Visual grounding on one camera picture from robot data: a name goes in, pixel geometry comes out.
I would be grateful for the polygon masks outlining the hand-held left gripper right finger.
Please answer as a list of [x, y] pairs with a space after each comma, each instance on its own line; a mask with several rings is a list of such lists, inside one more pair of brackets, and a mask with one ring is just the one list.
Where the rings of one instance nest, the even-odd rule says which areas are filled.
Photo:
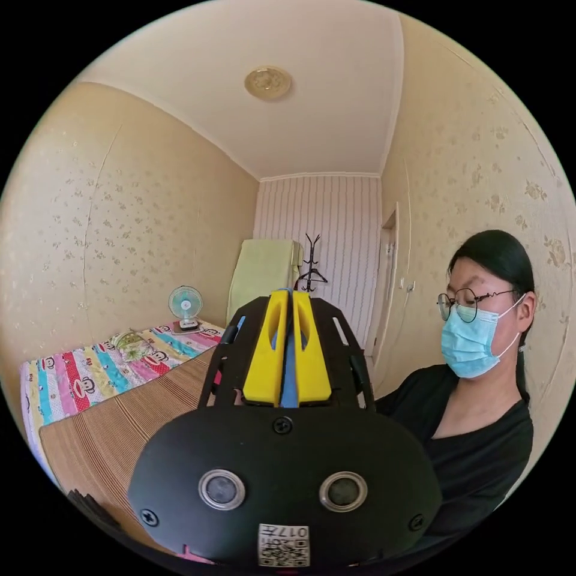
[[332, 389], [311, 299], [304, 292], [293, 292], [292, 303], [298, 406], [326, 403]]

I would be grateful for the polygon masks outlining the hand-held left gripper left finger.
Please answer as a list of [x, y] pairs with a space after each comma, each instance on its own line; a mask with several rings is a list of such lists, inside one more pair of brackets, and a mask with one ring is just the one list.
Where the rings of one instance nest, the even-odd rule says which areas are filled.
[[278, 407], [284, 370], [288, 291], [271, 293], [243, 385], [244, 400]]

